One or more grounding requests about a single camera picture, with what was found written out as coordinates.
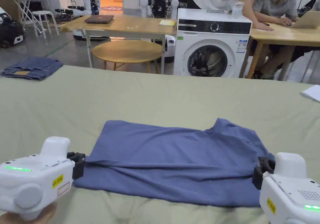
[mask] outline green indicator light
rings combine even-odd
[[[25,171],[25,172],[31,172],[31,169],[24,169],[24,168],[13,168],[13,167],[7,167],[7,169],[12,169],[12,170],[18,170],[18,171]]]
[[[310,206],[310,205],[304,205],[305,208],[310,208],[310,209],[317,209],[320,210],[320,207],[318,206]]]

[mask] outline doorway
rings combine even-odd
[[[122,0],[101,0],[100,14],[108,15],[111,13],[123,13]]]

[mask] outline yellow label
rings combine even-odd
[[[63,182],[63,174],[52,182],[52,189]]]
[[[28,73],[30,73],[29,71],[18,71],[18,72],[15,72],[14,74],[16,75],[27,75]]]
[[[277,208],[276,208],[276,206],[273,204],[273,202],[271,201],[270,198],[268,198],[268,200],[267,200],[267,205],[268,205],[268,207],[270,208],[270,211],[271,211],[273,214],[276,214]]]

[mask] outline speaker grille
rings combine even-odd
[[[320,195],[316,192],[308,192],[302,190],[298,190],[298,192],[307,200],[320,201]]]

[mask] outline stool leg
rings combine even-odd
[[[58,26],[57,26],[57,23],[56,23],[56,19],[54,18],[53,13],[50,13],[50,15],[52,17],[52,20],[53,20],[53,23],[54,23],[54,27],[56,28],[57,35],[59,36],[59,30],[58,30]]]
[[[43,33],[44,39],[47,39],[47,36],[45,35],[45,29],[44,29],[44,27],[43,27],[41,15],[39,15],[39,22],[40,22],[40,24],[41,24],[41,28],[42,28],[42,33]]]
[[[48,17],[47,17],[46,14],[44,15],[44,19],[45,19],[45,22],[47,23],[47,27],[48,27],[49,33],[51,34],[51,29],[50,29],[49,21],[48,21]]]
[[[155,59],[154,62],[155,62],[155,67],[156,67],[156,73],[159,74],[159,72],[158,72],[158,63],[157,63],[157,60]]]
[[[151,73],[150,72],[150,62],[147,62],[147,72],[148,72],[148,74]]]
[[[37,22],[36,22],[35,16],[33,14],[31,14],[31,16],[32,16],[32,24],[33,24],[33,27],[35,28],[36,37],[38,38]]]

